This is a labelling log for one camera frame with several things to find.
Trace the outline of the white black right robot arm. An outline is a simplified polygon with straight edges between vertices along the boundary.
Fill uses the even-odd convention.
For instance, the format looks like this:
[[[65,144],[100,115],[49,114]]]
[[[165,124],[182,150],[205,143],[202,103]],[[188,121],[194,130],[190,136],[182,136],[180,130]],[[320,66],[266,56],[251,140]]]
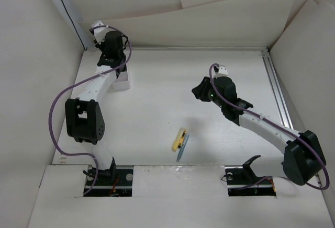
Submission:
[[[328,188],[327,162],[316,134],[291,130],[258,113],[250,102],[238,97],[235,83],[229,77],[205,76],[192,93],[200,101],[214,103],[227,120],[257,134],[280,151],[280,156],[272,161],[262,160],[259,153],[246,161],[242,165],[246,182],[255,184],[269,177],[285,177],[303,186],[324,172],[326,184],[322,189]]]

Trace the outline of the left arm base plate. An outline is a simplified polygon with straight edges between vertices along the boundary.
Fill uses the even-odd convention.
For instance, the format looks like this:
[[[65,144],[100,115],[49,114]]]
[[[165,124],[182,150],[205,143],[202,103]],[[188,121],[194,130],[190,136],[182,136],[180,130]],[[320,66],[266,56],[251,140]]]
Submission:
[[[116,166],[112,178],[98,176],[93,188],[85,197],[131,197],[133,183],[133,166]]]

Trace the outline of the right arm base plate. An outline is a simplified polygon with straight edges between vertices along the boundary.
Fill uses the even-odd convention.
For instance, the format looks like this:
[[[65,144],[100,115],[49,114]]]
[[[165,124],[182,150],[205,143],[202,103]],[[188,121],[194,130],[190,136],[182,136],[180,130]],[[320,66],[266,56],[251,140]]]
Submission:
[[[225,175],[221,179],[226,180],[230,197],[276,196],[272,177],[258,177],[250,168],[225,166]]]

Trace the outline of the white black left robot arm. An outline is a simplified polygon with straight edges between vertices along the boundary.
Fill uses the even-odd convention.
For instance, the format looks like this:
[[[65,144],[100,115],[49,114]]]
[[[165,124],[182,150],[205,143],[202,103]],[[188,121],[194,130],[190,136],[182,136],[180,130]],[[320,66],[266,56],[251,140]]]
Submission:
[[[68,136],[76,142],[96,145],[105,133],[105,122],[99,102],[109,87],[125,69],[124,35],[119,31],[93,29],[96,46],[102,54],[99,58],[96,75],[75,99],[65,102],[65,119]]]

